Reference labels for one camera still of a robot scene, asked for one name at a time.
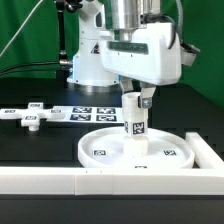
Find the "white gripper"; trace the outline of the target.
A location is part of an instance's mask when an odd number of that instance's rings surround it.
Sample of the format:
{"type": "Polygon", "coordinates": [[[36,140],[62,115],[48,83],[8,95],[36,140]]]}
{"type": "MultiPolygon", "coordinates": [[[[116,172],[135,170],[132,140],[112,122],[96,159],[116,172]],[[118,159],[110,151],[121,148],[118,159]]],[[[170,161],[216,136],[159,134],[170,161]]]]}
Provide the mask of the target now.
{"type": "Polygon", "coordinates": [[[114,32],[104,26],[98,31],[103,68],[124,76],[120,80],[122,93],[134,90],[130,78],[143,81],[140,83],[138,99],[140,108],[149,109],[152,106],[155,85],[169,85],[179,81],[181,47],[171,18],[166,18],[166,22],[144,24],[133,30],[130,41],[115,40],[114,32]]]}

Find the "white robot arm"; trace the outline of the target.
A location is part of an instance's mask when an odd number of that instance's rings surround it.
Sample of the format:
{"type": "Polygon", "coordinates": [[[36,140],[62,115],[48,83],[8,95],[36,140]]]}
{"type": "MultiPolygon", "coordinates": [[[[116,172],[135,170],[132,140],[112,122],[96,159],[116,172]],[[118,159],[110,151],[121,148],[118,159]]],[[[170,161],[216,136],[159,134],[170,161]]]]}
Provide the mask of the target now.
{"type": "Polygon", "coordinates": [[[161,0],[83,0],[79,12],[79,50],[68,82],[94,91],[121,85],[149,108],[155,88],[181,76],[181,44],[173,20],[162,14],[161,0]]]}

